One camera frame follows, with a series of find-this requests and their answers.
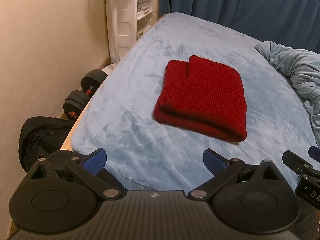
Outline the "red knit sweater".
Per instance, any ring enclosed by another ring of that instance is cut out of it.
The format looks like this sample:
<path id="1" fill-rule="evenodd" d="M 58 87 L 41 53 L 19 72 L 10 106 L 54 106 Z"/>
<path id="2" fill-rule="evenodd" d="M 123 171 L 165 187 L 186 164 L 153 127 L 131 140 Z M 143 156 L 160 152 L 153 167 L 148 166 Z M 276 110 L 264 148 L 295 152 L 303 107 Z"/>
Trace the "red knit sweater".
<path id="1" fill-rule="evenodd" d="M 242 142 L 247 137 L 246 113 L 244 87 L 234 68 L 196 55 L 167 63 L 153 111 L 157 122 Z"/>

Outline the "black bag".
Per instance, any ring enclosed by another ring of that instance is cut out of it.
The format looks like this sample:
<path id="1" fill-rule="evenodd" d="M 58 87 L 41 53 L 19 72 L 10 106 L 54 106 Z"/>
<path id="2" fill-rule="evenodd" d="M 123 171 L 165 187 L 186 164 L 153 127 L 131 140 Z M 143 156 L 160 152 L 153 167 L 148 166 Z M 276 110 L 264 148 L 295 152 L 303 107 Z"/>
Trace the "black bag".
<path id="1" fill-rule="evenodd" d="M 18 155 L 21 167 L 28 172 L 39 158 L 47 158 L 61 148 L 75 122 L 46 116 L 25 121 L 21 128 Z"/>

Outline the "black dumbbell near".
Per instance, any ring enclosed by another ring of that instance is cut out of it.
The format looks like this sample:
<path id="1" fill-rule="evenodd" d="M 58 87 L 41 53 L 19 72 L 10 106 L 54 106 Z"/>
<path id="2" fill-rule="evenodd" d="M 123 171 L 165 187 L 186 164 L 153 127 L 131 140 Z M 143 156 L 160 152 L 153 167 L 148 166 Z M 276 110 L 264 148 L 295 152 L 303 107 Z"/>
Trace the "black dumbbell near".
<path id="1" fill-rule="evenodd" d="M 63 110 L 67 118 L 76 120 L 88 104 L 90 98 L 83 91 L 71 91 L 63 103 Z"/>

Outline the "black dumbbell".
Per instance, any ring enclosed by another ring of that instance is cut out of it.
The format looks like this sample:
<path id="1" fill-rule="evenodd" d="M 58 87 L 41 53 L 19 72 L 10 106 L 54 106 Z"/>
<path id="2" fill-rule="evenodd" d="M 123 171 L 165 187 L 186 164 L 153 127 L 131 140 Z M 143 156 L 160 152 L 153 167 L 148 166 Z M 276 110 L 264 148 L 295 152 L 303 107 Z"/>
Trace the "black dumbbell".
<path id="1" fill-rule="evenodd" d="M 81 87 L 83 91 L 87 91 L 91 88 L 92 91 L 96 91 L 108 75 L 99 69 L 94 69 L 88 72 L 81 80 Z"/>
<path id="2" fill-rule="evenodd" d="M 83 91 L 71 91 L 63 103 L 63 110 L 67 118 L 76 120 L 88 104 L 90 98 Z"/>

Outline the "grey blue duvet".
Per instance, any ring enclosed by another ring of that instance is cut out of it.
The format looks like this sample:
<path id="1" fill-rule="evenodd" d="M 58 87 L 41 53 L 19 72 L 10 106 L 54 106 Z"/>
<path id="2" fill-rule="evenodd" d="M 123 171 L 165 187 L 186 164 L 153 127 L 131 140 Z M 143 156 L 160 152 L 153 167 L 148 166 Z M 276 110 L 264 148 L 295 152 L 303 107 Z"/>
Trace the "grey blue duvet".
<path id="1" fill-rule="evenodd" d="M 258 42 L 255 49 L 277 71 L 287 77 L 310 115 L 311 128 L 319 145 L 319 54 L 272 41 Z"/>

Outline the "black dumbbell far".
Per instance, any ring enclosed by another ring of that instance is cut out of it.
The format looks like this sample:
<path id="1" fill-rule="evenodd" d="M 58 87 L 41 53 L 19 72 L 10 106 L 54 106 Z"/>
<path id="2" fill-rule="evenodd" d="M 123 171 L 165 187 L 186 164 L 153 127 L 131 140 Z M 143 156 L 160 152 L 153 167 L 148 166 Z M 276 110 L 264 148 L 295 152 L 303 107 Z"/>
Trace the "black dumbbell far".
<path id="1" fill-rule="evenodd" d="M 87 91 L 91 88 L 92 91 L 96 91 L 108 75 L 99 69 L 94 69 L 88 72 L 81 80 L 81 87 L 83 91 Z"/>

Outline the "light blue bed sheet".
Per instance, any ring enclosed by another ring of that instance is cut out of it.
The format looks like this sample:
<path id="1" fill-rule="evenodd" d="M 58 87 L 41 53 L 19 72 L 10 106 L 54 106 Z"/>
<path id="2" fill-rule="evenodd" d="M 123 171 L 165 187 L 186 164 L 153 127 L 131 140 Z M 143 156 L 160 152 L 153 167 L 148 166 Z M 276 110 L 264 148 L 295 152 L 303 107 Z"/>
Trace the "light blue bed sheet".
<path id="1" fill-rule="evenodd" d="M 212 177 L 211 148 L 248 164 L 308 159 L 316 143 L 302 99 L 256 50 L 257 40 L 182 13 L 161 18 L 96 91 L 71 136 L 74 151 L 107 153 L 131 190 L 190 190 Z"/>

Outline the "dark blue curtain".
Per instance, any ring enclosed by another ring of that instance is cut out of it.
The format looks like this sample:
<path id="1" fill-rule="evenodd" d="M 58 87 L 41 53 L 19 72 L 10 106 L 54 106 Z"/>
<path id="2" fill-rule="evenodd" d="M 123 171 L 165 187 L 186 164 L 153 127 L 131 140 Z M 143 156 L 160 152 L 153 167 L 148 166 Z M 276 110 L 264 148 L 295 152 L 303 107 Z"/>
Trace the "dark blue curtain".
<path id="1" fill-rule="evenodd" d="M 159 0 L 159 14 L 181 12 L 260 41 L 319 52 L 319 0 Z"/>

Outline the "white standing fan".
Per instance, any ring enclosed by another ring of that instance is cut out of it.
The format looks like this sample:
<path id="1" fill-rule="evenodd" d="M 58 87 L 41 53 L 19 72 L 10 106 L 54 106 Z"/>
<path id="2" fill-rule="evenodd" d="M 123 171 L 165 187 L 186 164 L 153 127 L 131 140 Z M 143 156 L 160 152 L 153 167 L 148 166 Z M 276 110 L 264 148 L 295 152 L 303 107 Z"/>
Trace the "white standing fan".
<path id="1" fill-rule="evenodd" d="M 108 47 L 117 64 L 136 43 L 137 0 L 106 0 Z"/>

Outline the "white bookshelf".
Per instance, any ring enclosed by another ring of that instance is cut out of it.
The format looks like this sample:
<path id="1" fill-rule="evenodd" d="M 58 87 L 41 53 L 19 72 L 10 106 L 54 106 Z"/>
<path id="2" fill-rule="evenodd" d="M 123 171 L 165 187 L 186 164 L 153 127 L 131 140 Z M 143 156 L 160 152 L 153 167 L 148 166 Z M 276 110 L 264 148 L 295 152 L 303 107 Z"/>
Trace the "white bookshelf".
<path id="1" fill-rule="evenodd" d="M 159 0 L 137 0 L 137 33 L 139 40 L 158 20 Z"/>

